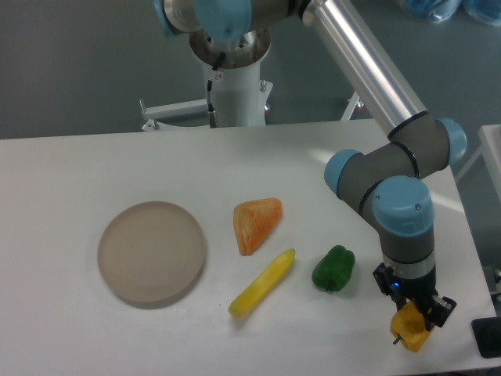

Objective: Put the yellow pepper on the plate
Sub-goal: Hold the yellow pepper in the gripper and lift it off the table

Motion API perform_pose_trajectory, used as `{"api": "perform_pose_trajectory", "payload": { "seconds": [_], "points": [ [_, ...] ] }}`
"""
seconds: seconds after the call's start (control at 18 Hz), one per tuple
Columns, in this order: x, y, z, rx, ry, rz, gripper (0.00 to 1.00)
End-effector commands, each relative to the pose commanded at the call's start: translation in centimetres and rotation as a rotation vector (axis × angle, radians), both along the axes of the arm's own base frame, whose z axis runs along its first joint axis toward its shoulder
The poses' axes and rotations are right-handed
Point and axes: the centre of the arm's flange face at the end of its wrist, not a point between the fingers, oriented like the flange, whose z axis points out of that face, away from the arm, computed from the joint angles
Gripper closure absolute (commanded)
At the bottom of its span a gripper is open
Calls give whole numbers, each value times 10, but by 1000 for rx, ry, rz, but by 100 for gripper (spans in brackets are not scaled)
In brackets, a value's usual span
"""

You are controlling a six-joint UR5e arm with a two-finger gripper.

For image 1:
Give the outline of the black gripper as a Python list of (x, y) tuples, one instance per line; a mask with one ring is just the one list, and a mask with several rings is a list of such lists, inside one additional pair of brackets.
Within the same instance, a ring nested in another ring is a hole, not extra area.
[(424, 317), (426, 331), (443, 327), (457, 303), (446, 296), (439, 297), (436, 290), (436, 267), (429, 273), (416, 279), (397, 277), (390, 266), (381, 263), (373, 276), (383, 295), (389, 296), (397, 311), (408, 301), (412, 301)]

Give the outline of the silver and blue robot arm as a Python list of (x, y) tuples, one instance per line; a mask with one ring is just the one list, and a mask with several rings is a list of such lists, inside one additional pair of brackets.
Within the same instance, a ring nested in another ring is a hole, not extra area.
[(327, 186), (379, 234), (383, 262), (374, 270), (381, 292), (398, 309), (412, 302), (426, 329), (441, 327), (456, 303), (438, 295), (434, 206), (424, 178), (458, 161), (467, 139), (451, 119), (435, 119), (349, 1), (156, 1), (170, 37), (189, 36), (204, 65), (202, 106), (213, 128), (263, 125), (257, 78), (236, 83), (269, 50), (269, 26), (298, 15), (312, 28), (387, 130), (385, 146), (342, 150), (328, 161)]

